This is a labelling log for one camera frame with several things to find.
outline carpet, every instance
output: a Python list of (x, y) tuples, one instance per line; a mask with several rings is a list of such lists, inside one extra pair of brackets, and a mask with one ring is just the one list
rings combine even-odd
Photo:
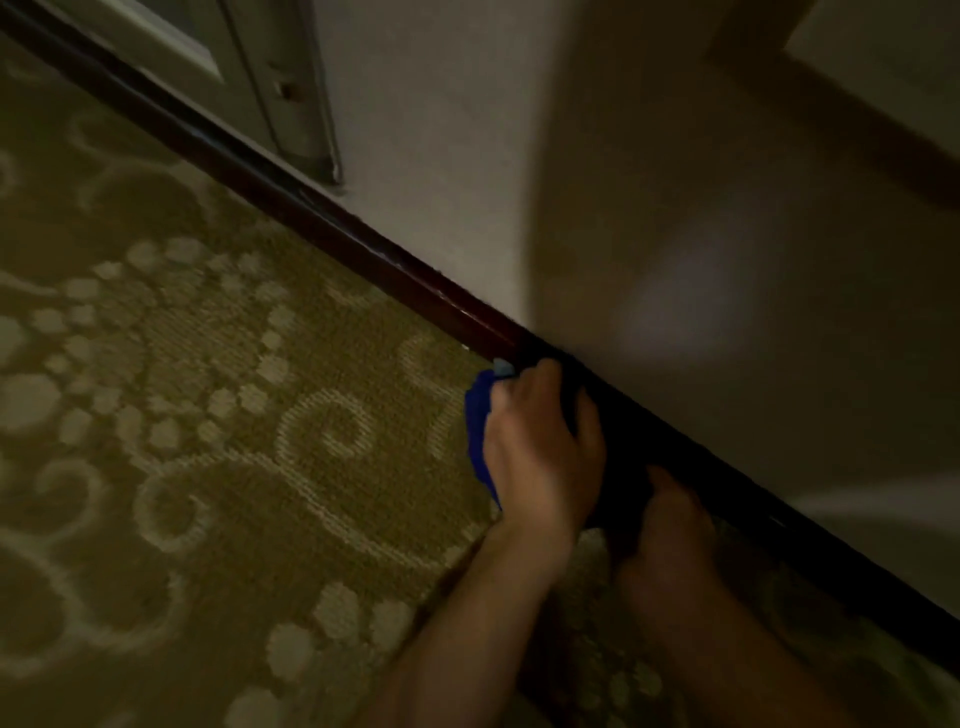
[[(2, 37), (0, 63), (0, 716), (345, 725), (495, 518), (461, 424), (486, 362)], [(865, 724), (958, 724), (952, 677), (719, 525)], [(522, 690), (562, 725), (704, 725), (607, 562), (585, 534)]]

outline forearm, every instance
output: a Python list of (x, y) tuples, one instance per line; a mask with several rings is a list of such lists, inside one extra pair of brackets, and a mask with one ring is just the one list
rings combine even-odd
[(720, 724), (853, 728), (847, 711), (719, 580), (642, 617), (660, 661)]
[(555, 546), (495, 526), (448, 602), (389, 671), (358, 728), (494, 725), (563, 560)]

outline person's left hand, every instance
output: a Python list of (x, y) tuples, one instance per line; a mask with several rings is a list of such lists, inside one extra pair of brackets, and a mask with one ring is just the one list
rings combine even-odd
[(563, 372), (543, 359), (518, 378), (497, 382), (484, 433), (504, 524), (569, 553), (600, 494), (607, 459), (596, 405), (577, 395), (577, 436), (560, 403)]

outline beige wall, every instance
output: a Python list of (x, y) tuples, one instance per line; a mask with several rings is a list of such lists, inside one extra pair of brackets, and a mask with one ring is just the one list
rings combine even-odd
[(960, 215), (704, 61), (731, 5), (318, 2), (341, 202), (960, 615)]

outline baseboard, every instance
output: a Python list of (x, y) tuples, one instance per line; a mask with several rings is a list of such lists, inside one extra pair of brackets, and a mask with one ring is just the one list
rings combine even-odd
[[(568, 358), (33, 0), (0, 0), (0, 31), (474, 351), (520, 365), (547, 355)], [(586, 370), (583, 376), (603, 412), (608, 479), (623, 484), (618, 506), (642, 501), (638, 463), (661, 463), (696, 488), (711, 511), (849, 609), (960, 677), (960, 620), (640, 404)]]

